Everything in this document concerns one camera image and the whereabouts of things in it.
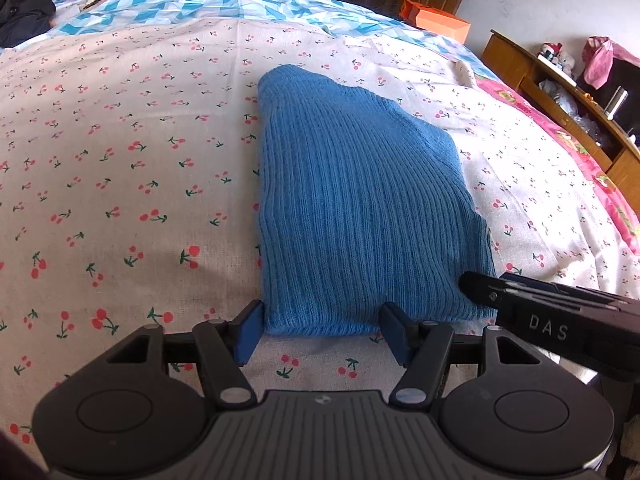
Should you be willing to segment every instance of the wooden cabinet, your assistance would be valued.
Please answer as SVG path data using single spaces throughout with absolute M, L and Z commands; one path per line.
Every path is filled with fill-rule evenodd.
M 596 160 L 611 181 L 618 186 L 633 210 L 640 212 L 640 152 L 626 133 L 607 119 L 598 104 L 542 63 L 536 56 L 492 30 L 482 62 L 502 81 L 523 95 L 533 106 L 574 136 Z M 544 93 L 538 83 L 545 79 L 561 85 L 576 101 L 580 114 L 587 114 L 598 125 L 606 142 L 600 146 L 556 102 Z

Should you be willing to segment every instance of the orange box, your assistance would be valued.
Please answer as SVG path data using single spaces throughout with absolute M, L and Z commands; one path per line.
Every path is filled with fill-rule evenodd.
M 405 0 L 402 4 L 400 17 L 414 27 L 449 36 L 460 43 L 465 43 L 471 28 L 470 23 L 453 14 L 411 0 Z

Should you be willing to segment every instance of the folded blue garment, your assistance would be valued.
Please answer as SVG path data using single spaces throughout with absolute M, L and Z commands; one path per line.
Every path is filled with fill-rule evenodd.
M 457 285 L 495 274 L 449 134 L 292 65 L 263 76 L 258 102 L 268 332 L 370 333 L 385 301 L 413 319 L 491 314 Z

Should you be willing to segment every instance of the black jacket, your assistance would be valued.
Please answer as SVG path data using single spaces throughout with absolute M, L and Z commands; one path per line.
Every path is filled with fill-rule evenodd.
M 51 0 L 0 0 L 0 47 L 16 46 L 47 32 L 55 13 Z

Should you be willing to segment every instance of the bed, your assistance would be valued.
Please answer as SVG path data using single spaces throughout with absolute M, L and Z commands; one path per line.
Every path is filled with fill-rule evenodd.
M 640 297 L 628 204 L 625 230 L 575 139 L 460 44 L 331 0 L 109 0 L 0 56 L 0 428 L 31 456 L 37 401 L 123 336 L 260 297 L 256 85 L 287 63 L 447 130 L 498 273 Z M 259 395 L 403 372 L 379 333 L 265 336 L 243 371 Z

